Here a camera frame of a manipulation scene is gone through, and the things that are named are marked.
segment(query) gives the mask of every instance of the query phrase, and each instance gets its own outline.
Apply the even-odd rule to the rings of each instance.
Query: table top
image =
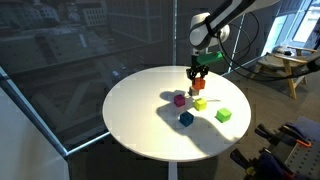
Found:
[[[103,104],[104,122],[111,135],[129,150],[156,160],[187,162],[220,154],[246,132],[250,124],[249,103],[238,87],[209,72],[205,89],[199,96],[188,95],[191,81],[185,66],[163,66],[132,74],[108,93]],[[186,104],[176,107],[175,95],[182,94]],[[205,110],[193,107],[195,99],[207,100]],[[220,123],[218,109],[232,112],[230,120]],[[181,113],[194,115],[185,127]]]

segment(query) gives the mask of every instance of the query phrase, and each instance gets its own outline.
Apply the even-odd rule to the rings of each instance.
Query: glass wall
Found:
[[[0,2],[0,65],[67,150],[107,132],[109,90],[172,64],[172,2]]]

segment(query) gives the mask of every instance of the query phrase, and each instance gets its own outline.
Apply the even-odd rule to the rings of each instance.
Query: magenta cube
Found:
[[[179,94],[174,97],[174,104],[177,107],[180,107],[186,104],[186,100],[181,94]]]

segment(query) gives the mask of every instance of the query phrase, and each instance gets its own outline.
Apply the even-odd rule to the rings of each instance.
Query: blue cube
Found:
[[[188,111],[182,113],[180,115],[180,122],[183,124],[185,127],[188,127],[190,124],[193,123],[193,115],[189,113]]]

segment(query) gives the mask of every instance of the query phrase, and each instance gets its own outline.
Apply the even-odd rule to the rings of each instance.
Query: floor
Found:
[[[252,119],[245,136],[224,153],[206,160],[178,163],[180,180],[243,179],[244,169],[229,155],[235,148],[247,158],[259,156],[259,150],[269,143],[254,133],[263,123],[269,130],[284,122],[295,122],[305,116],[320,122],[320,73],[308,75],[308,84],[296,89],[297,100],[291,99],[285,81],[261,83],[239,77],[228,77],[246,95],[251,105]],[[168,163],[136,155],[119,145],[112,136],[68,157],[71,180],[152,179],[168,177]]]

